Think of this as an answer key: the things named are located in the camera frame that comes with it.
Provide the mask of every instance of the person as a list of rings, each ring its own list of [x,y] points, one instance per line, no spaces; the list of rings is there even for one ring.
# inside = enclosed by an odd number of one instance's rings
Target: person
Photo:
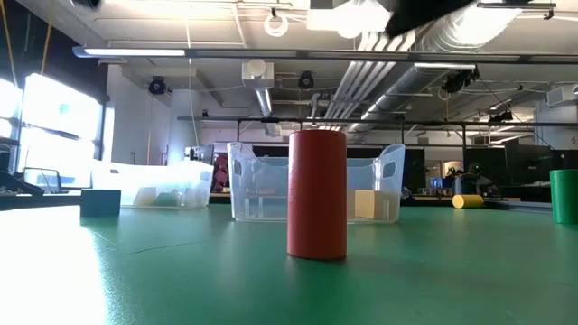
[[[484,171],[477,162],[473,162],[468,167],[468,173],[477,176],[476,189],[481,196],[498,196],[499,190],[498,186],[493,180],[484,176]]]
[[[455,177],[457,176],[457,171],[455,168],[451,167],[448,170],[445,178],[443,179],[443,186],[444,188],[451,188],[453,187],[453,181],[455,181]]]

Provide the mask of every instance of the ceiling light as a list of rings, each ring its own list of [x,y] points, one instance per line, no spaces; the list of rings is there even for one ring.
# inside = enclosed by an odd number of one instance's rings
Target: ceiling light
[[[475,64],[457,64],[457,63],[425,63],[417,62],[415,63],[416,68],[426,68],[426,69],[458,69],[458,70],[474,70],[476,69]]]
[[[184,50],[161,49],[83,49],[85,57],[183,57]]]
[[[349,0],[333,9],[310,9],[307,29],[335,31],[341,37],[354,38],[361,32],[383,32],[390,13],[376,0]]]
[[[511,136],[511,137],[508,137],[508,138],[505,138],[505,139],[492,141],[492,142],[490,142],[490,143],[491,143],[491,144],[503,144],[503,143],[505,143],[505,142],[512,141],[512,140],[519,139],[519,138],[526,137],[526,136],[530,136],[530,135],[531,135],[531,134],[527,134],[527,135],[514,135],[514,136]]]
[[[522,2],[479,2],[478,8],[485,9],[524,9],[524,10],[545,10],[556,8],[556,4],[550,2],[549,4],[524,4]]]

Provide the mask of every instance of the fluorescent light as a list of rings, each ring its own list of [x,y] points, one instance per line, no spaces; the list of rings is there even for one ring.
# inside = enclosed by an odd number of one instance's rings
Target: fluorescent light
[[[514,140],[514,139],[518,139],[518,138],[526,137],[526,136],[530,136],[530,135],[514,135],[514,136],[511,136],[511,137],[508,137],[508,138],[505,138],[505,139],[492,141],[492,142],[490,142],[490,143],[491,143],[491,144],[503,144],[503,143],[508,142],[508,141],[510,141],[510,140]]]
[[[534,119],[533,119],[533,118],[530,118],[530,119],[528,119],[528,120],[526,120],[526,121],[522,121],[522,123],[527,123],[527,122],[532,122],[532,121],[534,121]],[[496,130],[496,131],[492,131],[492,133],[508,131],[508,130],[510,130],[510,129],[513,129],[514,127],[517,127],[517,125],[504,126],[504,127],[502,127],[502,128],[499,128],[499,129]]]
[[[426,63],[417,62],[415,63],[416,68],[427,68],[427,69],[461,69],[461,70],[474,70],[476,69],[475,64],[458,64],[458,63]]]
[[[85,49],[88,55],[111,56],[111,57],[168,57],[185,55],[184,50],[161,50],[161,49]]]

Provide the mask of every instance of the cable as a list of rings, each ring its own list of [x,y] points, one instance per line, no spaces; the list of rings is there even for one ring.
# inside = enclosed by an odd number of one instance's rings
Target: cable
[[[42,177],[44,178],[44,181],[46,181],[46,187],[48,187],[48,193],[54,194],[54,193],[52,193],[52,188],[51,188],[51,185],[48,183],[48,179],[46,178],[46,175],[44,175],[44,170],[40,169],[40,172],[42,173]]]
[[[42,67],[40,69],[41,76],[44,75],[44,71],[46,70],[46,59],[48,57],[48,44],[51,41],[52,35],[52,18],[54,17],[54,1],[51,0],[51,11],[50,15],[48,16],[48,31],[46,32],[46,41],[44,42],[44,54],[42,55]]]
[[[305,20],[301,20],[301,17],[303,17],[303,16],[292,15],[292,14],[287,15],[287,18],[289,18],[291,20],[294,20],[294,21],[299,22],[299,23],[307,23]]]
[[[14,68],[14,56],[12,55],[12,44],[10,42],[10,32],[8,31],[8,20],[6,19],[4,0],[0,0],[0,9],[2,10],[2,21],[4,22],[4,32],[6,34],[6,44],[8,45],[8,58],[10,59],[12,78],[14,79],[14,85],[18,88],[18,78],[16,77],[16,70]]]
[[[281,24],[279,27],[271,27],[271,20],[273,18],[279,17],[281,19]],[[281,37],[287,33],[289,30],[289,22],[287,21],[287,17],[284,14],[270,14],[267,16],[265,21],[263,22],[263,26],[265,27],[265,32],[269,34],[269,36],[273,37]]]
[[[494,95],[494,97],[495,97],[495,98],[498,100],[498,102],[499,102],[498,105],[501,105],[501,104],[504,103],[504,101],[501,100],[501,99],[499,99],[498,95],[496,95],[496,94],[494,93],[494,91],[488,86],[488,84],[487,84],[482,78],[478,78],[478,80],[481,81],[481,83],[483,83],[484,86],[486,86],[486,88],[489,90],[489,92],[491,92],[491,93]],[[516,120],[518,120],[519,122],[521,122],[521,123],[524,122],[524,121],[522,121],[521,118],[517,117],[517,115],[514,114],[514,112],[512,112],[511,110],[510,110],[510,113],[512,113],[512,116],[515,117]],[[541,137],[538,133],[536,133],[536,131],[534,131],[534,129],[532,129],[532,128],[529,127],[529,126],[526,126],[526,128],[527,128],[528,130],[530,130],[530,132],[532,132],[538,139],[542,140],[543,143],[547,144],[547,145],[550,147],[550,149],[555,150],[555,148],[554,148],[551,144],[549,144],[546,140],[544,140],[544,138]]]
[[[442,96],[442,88],[440,88],[440,89],[437,91],[437,97],[438,97],[439,99],[441,99],[441,100],[443,100],[443,101],[448,101],[448,99],[450,99],[450,96],[451,96],[451,95],[448,94],[447,91],[445,92],[445,94],[447,95],[446,97]]]
[[[197,134],[197,124],[195,123],[195,115],[192,112],[192,89],[191,89],[191,59],[189,59],[189,108],[191,109],[192,130],[195,134],[195,146],[199,146],[199,135]]]

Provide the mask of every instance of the wooden block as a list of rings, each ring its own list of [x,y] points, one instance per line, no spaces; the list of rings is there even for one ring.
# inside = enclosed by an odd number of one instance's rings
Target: wooden block
[[[355,191],[355,218],[384,219],[389,214],[389,200],[378,190]]]
[[[347,218],[355,218],[355,191],[347,191]]]

